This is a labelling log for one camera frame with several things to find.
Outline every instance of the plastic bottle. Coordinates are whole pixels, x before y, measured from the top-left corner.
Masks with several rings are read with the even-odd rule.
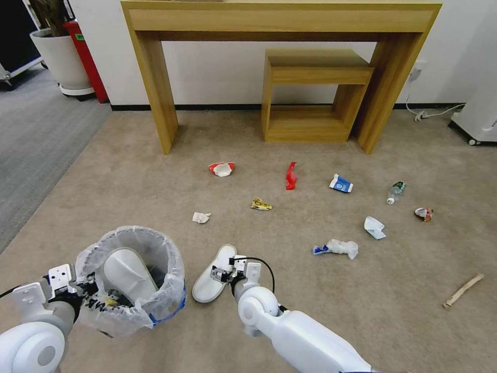
[[[389,205],[393,205],[395,201],[398,201],[399,198],[404,194],[405,183],[403,181],[396,182],[390,190],[388,191],[387,203]]]

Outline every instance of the floor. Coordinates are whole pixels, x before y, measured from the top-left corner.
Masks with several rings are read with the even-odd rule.
[[[180,112],[171,153],[163,156],[149,112],[116,112],[0,256],[7,289],[72,262],[105,232],[125,224],[162,231],[179,247],[191,289],[225,243],[262,257],[276,276],[276,295],[347,339],[375,369],[483,372],[497,366],[497,184],[495,148],[470,147],[448,118],[414,123],[394,111],[377,148],[365,155],[343,144],[266,144],[259,113]],[[225,178],[208,165],[236,162]],[[297,162],[293,191],[285,174]],[[334,173],[350,194],[328,188]],[[404,197],[385,203],[403,180]],[[273,204],[250,208],[252,198]],[[433,207],[419,221],[417,207]],[[211,212],[204,225],[194,211]],[[366,216],[387,237],[364,229]],[[353,240],[359,255],[314,257],[331,238]],[[449,310],[442,303],[473,274],[485,279]],[[263,272],[263,284],[270,277]],[[0,302],[0,329],[19,320]],[[264,338],[244,334],[231,294],[186,308],[154,330],[110,339],[77,323],[62,371],[248,373],[293,371]]]
[[[64,96],[41,65],[14,82],[0,83],[0,253],[111,113]]]

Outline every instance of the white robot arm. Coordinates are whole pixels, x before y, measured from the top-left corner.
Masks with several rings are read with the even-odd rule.
[[[96,291],[93,278],[76,279],[69,264],[15,288],[11,297],[21,311],[22,324],[0,334],[0,371],[58,372],[67,337],[88,291]]]
[[[248,334],[267,336],[276,352],[302,373],[372,372],[371,365],[346,340],[306,314],[278,304],[274,279],[273,291],[260,286],[261,265],[250,259],[260,261],[236,255],[225,267],[231,270],[211,270],[211,278],[230,284]],[[82,300],[96,290],[92,276],[77,279],[69,264],[14,289],[12,297],[23,324],[0,334],[1,372],[59,372]]]
[[[211,278],[231,285],[248,334],[264,334],[276,352],[302,373],[372,372],[345,339],[305,313],[279,305],[274,293],[259,284],[261,264],[248,259],[256,258],[236,255],[230,260],[232,271],[211,270]]]

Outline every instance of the white cable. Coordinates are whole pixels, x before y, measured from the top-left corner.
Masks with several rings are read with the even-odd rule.
[[[439,115],[442,115],[442,114],[445,114],[446,112],[448,111],[451,111],[451,110],[454,110],[454,109],[457,109],[458,107],[461,107],[461,106],[464,106],[466,104],[459,104],[459,105],[455,105],[453,107],[451,107],[450,109],[447,109],[445,111],[442,111],[441,113],[438,113],[438,114],[427,114],[427,115],[424,115],[423,118],[429,118],[429,117],[436,117],[436,116],[439,116]]]
[[[451,108],[448,108],[447,110],[445,111],[442,111],[440,113],[436,113],[436,114],[426,114],[426,112],[424,110],[420,111],[420,112],[415,112],[414,110],[411,110],[411,108],[409,107],[409,98],[411,96],[411,84],[412,84],[412,81],[411,80],[408,80],[407,81],[408,83],[408,86],[407,86],[407,98],[405,99],[405,108],[412,114],[415,115],[415,118],[414,118],[414,121],[415,122],[419,122],[421,121],[421,119],[424,119],[424,118],[430,118],[430,117],[437,117],[437,116],[440,116],[440,115],[443,115],[451,110],[454,110],[454,109],[457,109],[458,107],[461,107],[461,106],[464,106],[466,104],[458,104],[458,105],[455,105]]]

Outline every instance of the power cord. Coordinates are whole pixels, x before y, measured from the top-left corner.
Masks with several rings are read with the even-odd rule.
[[[426,113],[426,111],[422,110],[420,112],[415,112],[414,110],[411,110],[411,108],[409,107],[409,98],[411,96],[411,84],[414,80],[416,79],[413,79],[412,77],[412,73],[411,75],[409,75],[409,78],[408,78],[408,88],[407,88],[407,91],[408,91],[408,94],[407,94],[407,98],[405,99],[405,108],[412,114],[414,114],[414,121],[415,122],[421,122],[422,119],[426,119],[426,118],[431,118],[431,117],[437,117],[437,116],[440,116],[440,115],[443,115],[451,110],[454,110],[454,109],[457,109],[458,107],[461,107],[461,106],[464,106],[466,104],[459,104],[459,105],[455,105],[445,111],[442,111],[440,113],[435,113],[435,114],[428,114]]]
[[[230,258],[229,259],[229,263],[230,263],[230,265],[233,265],[237,261],[248,260],[248,259],[250,259],[250,260],[257,260],[257,261],[263,263],[268,268],[269,272],[271,273],[271,279],[273,281],[273,290],[272,290],[272,292],[274,294],[274,274],[273,274],[273,270],[271,269],[271,267],[269,266],[269,264],[267,264],[265,261],[263,261],[260,258],[255,257],[255,256],[246,256],[246,257],[242,257],[242,258]]]

